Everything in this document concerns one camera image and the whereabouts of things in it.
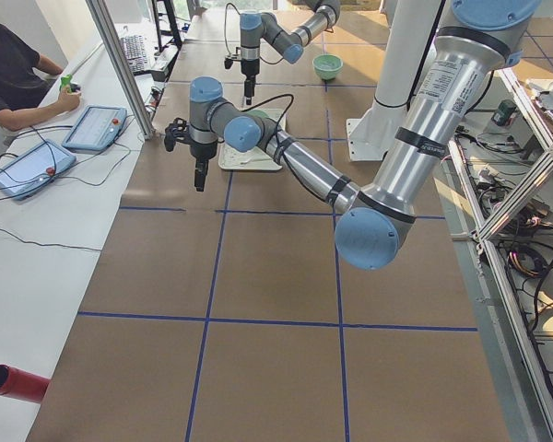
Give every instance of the small robotic arm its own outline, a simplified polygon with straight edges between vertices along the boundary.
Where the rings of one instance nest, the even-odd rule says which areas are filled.
[[[276,122],[237,110],[210,77],[192,82],[190,121],[177,119],[169,126],[167,146],[176,139],[191,145],[197,158],[195,183],[200,184],[220,136],[242,152],[257,145],[276,163],[284,161],[305,188],[343,213],[336,222],[335,244],[345,260],[362,269],[381,268],[406,240],[416,221],[413,202],[418,191],[445,156],[484,77],[520,60],[520,40],[539,3],[519,0],[512,7],[507,0],[453,0],[436,36],[436,59],[394,145],[372,183],[361,188]]]
[[[260,40],[267,41],[283,59],[295,64],[303,54],[303,47],[324,30],[331,29],[340,17],[339,0],[305,0],[305,4],[314,14],[290,34],[278,25],[277,18],[269,12],[241,13],[240,47],[236,54],[226,56],[225,67],[230,69],[233,62],[240,62],[241,72],[246,76],[246,104],[252,104],[256,76],[260,74]]]

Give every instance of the red cylinder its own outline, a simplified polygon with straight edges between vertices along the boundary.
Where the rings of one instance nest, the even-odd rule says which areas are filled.
[[[41,403],[49,379],[14,368],[0,365],[0,396]]]

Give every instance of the electronic equipment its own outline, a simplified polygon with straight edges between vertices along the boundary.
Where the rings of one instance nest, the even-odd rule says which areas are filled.
[[[52,140],[41,140],[29,152],[0,169],[0,190],[13,200],[38,192],[70,169],[76,156]]]
[[[100,152],[106,149],[124,126],[127,109],[88,106],[65,136],[63,147]]]
[[[143,36],[127,35],[121,37],[121,47],[129,63],[129,69],[131,69],[134,76],[149,73],[149,59]]]

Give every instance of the bowl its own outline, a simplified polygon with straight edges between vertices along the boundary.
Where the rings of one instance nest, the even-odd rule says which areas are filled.
[[[324,55],[318,55],[313,59],[313,69],[315,74],[322,80],[332,80],[338,75],[340,69],[342,69],[342,59],[336,57],[331,53]]]

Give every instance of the white mounting plate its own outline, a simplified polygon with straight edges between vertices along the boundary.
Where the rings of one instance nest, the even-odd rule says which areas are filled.
[[[353,140],[351,137],[354,129],[359,125],[361,118],[353,118],[347,120],[347,139],[348,139],[348,154],[351,161],[381,161],[383,160],[384,152],[380,155],[373,152],[373,145],[360,140]]]
[[[277,121],[283,113],[282,109],[258,109],[268,118]],[[285,129],[287,117],[284,116],[280,126]],[[219,151],[219,166],[224,170],[281,170],[279,166],[260,148],[255,147],[248,152],[240,152],[230,145],[223,143]]]
[[[549,111],[553,111],[553,98],[551,98],[549,94],[540,94],[541,92],[549,90],[549,86],[551,85],[551,83],[553,83],[553,80],[536,78],[529,78],[528,80],[526,80],[526,85],[529,86],[533,91],[533,96],[540,96],[541,103],[543,103],[543,106],[545,106],[545,108]]]

